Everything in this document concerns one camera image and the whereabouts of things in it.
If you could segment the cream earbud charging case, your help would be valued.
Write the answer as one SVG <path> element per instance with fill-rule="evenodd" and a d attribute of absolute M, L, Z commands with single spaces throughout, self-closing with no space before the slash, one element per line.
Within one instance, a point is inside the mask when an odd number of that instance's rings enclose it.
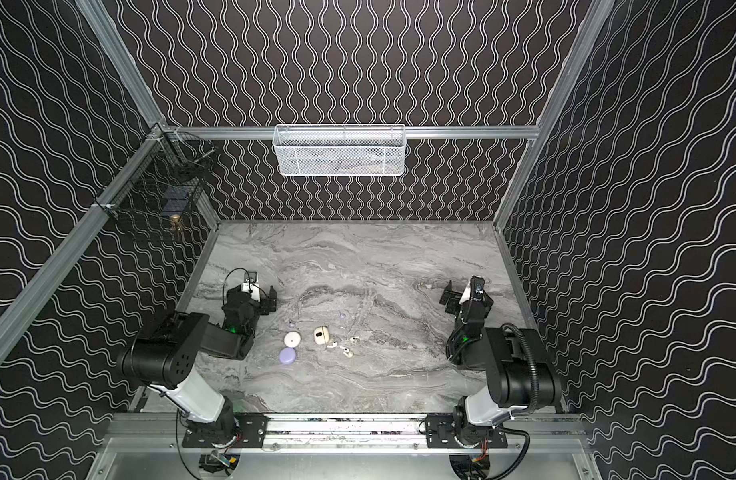
<path fill-rule="evenodd" d="M 317 345 L 327 345 L 331 342 L 330 331 L 326 326 L 317 327 L 313 332 L 313 337 Z"/>

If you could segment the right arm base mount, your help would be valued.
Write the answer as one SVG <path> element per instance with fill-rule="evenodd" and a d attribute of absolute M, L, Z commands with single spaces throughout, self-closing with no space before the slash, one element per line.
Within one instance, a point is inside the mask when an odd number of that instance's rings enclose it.
<path fill-rule="evenodd" d="M 506 448 L 507 438 L 493 426 L 475 426 L 459 414 L 429 414 L 420 424 L 430 449 Z"/>

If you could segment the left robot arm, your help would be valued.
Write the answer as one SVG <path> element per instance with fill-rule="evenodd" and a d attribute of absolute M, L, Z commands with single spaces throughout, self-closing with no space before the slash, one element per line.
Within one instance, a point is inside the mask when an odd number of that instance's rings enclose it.
<path fill-rule="evenodd" d="M 138 381 L 177 407 L 177 436 L 186 448 L 260 448 L 268 418 L 239 414 L 232 401 L 211 387 L 197 371 L 199 353 L 242 361 L 254 345 L 261 317 L 276 311 L 278 295 L 246 282 L 222 294 L 220 325 L 198 312 L 174 311 L 148 333 L 139 334 L 118 360 L 121 373 Z"/>

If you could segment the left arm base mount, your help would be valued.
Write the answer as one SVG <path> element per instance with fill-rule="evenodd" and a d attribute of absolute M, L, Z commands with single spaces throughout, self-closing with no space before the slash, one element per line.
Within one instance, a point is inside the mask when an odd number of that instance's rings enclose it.
<path fill-rule="evenodd" d="M 269 418 L 260 413 L 236 414 L 233 420 L 224 415 L 211 423 L 187 421 L 181 441 L 185 448 L 261 448 Z"/>

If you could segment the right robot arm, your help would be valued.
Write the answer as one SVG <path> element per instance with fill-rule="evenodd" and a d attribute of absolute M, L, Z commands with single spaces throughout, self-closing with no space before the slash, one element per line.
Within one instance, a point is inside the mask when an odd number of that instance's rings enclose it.
<path fill-rule="evenodd" d="M 538 331 L 509 322 L 486 324 L 495 302 L 482 277 L 471 277 L 463 291 L 448 283 L 440 304 L 454 316 L 445 343 L 447 360 L 460 370 L 483 373 L 486 383 L 462 397 L 452 413 L 427 416 L 430 448 L 504 444 L 500 425 L 543 408 L 562 407 L 561 381 Z"/>

